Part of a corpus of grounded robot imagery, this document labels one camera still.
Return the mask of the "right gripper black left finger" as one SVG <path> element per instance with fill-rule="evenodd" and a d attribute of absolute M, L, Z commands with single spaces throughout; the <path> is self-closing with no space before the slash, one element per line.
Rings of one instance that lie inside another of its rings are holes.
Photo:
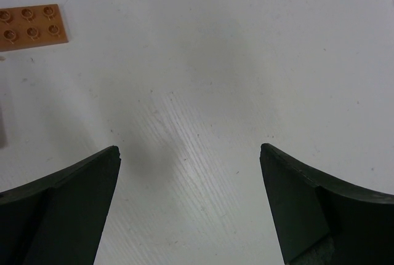
<path fill-rule="evenodd" d="M 1 193 L 1 264 L 93 264 L 118 180 L 119 148 Z"/>

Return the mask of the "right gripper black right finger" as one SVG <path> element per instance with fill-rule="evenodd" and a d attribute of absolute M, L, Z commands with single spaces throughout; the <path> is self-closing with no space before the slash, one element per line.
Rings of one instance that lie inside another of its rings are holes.
<path fill-rule="evenodd" d="M 285 264 L 393 264 L 393 196 L 261 146 L 260 165 Z"/>

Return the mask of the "orange lego brick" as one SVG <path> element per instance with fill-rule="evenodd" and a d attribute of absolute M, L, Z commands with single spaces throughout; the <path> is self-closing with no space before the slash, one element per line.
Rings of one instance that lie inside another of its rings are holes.
<path fill-rule="evenodd" d="M 57 4 L 1 9 L 1 52 L 67 42 Z"/>

